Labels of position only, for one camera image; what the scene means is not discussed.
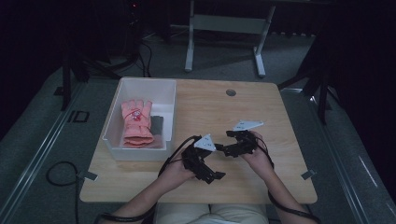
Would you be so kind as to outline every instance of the black cord on floor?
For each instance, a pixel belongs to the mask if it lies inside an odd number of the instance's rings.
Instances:
[[[60,165],[60,164],[68,164],[68,165],[70,165],[71,167],[73,167],[74,172],[75,172],[75,175],[76,175],[76,179],[75,179],[74,181],[66,182],[66,183],[56,183],[56,182],[54,182],[54,181],[50,178],[50,173],[51,173],[51,171],[52,171],[55,167],[57,167],[58,165]],[[78,183],[78,182],[79,182],[79,178],[78,178],[78,169],[77,169],[76,165],[73,164],[73,163],[70,162],[70,161],[58,161],[58,162],[56,162],[55,164],[53,164],[53,165],[48,169],[48,171],[47,171],[47,173],[46,173],[46,178],[47,178],[47,181],[48,181],[51,185],[56,186],[56,187],[66,187],[66,186],[70,186],[70,185],[76,185],[76,194],[75,194],[75,219],[76,219],[76,224],[78,224],[78,186],[79,186],[79,183]]]

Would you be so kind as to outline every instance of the finger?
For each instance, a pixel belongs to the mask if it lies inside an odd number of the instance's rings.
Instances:
[[[138,108],[140,111],[143,110],[143,101],[142,100],[136,101],[136,108]]]
[[[142,110],[142,114],[145,117],[149,116],[149,112],[151,111],[151,107],[152,107],[152,102],[151,101],[146,101],[145,106],[143,107],[143,110]]]

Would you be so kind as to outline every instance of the metal stand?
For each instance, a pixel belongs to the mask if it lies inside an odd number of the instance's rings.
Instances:
[[[272,17],[274,15],[275,8],[275,6],[270,7],[266,20],[209,16],[194,14],[194,0],[191,0],[189,45],[187,48],[186,65],[184,70],[186,72],[192,71],[192,61],[194,53],[194,30],[234,32],[261,35],[260,43],[257,47],[253,48],[253,53],[257,65],[258,75],[260,77],[265,77],[265,70],[262,62],[262,46],[264,45],[265,38],[268,35],[268,30],[271,24]]]

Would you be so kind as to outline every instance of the black cable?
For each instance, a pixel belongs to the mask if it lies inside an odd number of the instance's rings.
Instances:
[[[147,66],[147,74],[148,74],[148,77],[151,77],[151,73],[149,72],[149,65],[150,65],[150,63],[151,63],[152,50],[151,50],[151,47],[150,47],[149,45],[145,44],[143,41],[141,42],[141,44],[142,44],[143,46],[145,46],[146,48],[148,48],[148,51],[149,51],[148,66]]]
[[[70,166],[73,167],[73,169],[74,169],[74,171],[75,171],[75,175],[76,175],[74,181],[68,182],[68,183],[56,183],[56,182],[54,182],[54,181],[51,180],[51,178],[50,178],[50,172],[51,172],[56,166],[58,166],[58,165],[60,165],[60,164],[68,164],[68,165],[70,165]],[[55,164],[53,164],[53,165],[48,169],[48,171],[47,171],[47,173],[46,173],[46,178],[47,178],[47,181],[48,181],[51,185],[56,186],[56,187],[66,187],[66,186],[71,186],[71,185],[76,184],[76,194],[75,194],[75,219],[76,219],[76,224],[78,224],[78,186],[79,186],[79,183],[78,183],[78,169],[77,169],[76,165],[73,164],[73,163],[70,162],[70,161],[58,161],[58,162],[56,162]]]

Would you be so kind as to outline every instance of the black tripod leg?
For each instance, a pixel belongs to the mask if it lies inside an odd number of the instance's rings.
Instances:
[[[326,103],[327,103],[327,89],[329,85],[329,69],[326,69],[320,86],[320,96],[319,96],[319,105],[318,105],[318,116],[323,124],[326,124],[325,118],[325,110],[326,110]]]

